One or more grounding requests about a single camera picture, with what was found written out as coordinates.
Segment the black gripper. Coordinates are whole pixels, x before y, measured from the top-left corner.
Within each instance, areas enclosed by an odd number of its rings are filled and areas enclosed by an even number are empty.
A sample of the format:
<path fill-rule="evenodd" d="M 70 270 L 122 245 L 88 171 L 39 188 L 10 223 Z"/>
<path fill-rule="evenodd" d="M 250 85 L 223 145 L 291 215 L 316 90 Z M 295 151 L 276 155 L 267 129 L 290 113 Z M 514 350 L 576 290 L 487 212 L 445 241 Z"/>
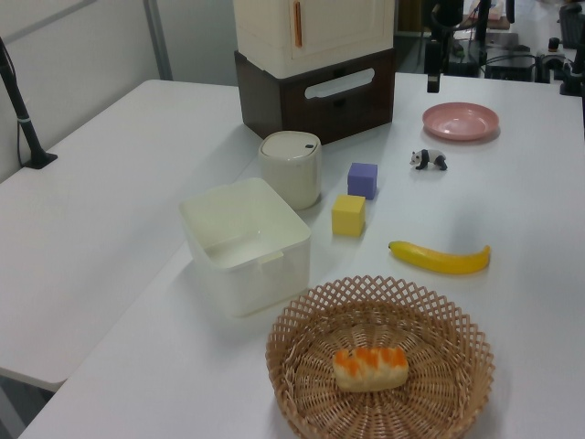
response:
<path fill-rule="evenodd" d="M 424 56 L 424 73 L 428 75 L 427 78 L 428 93 L 438 93 L 440 91 L 441 69 L 442 43 L 437 40 L 431 40 L 425 46 Z"/>

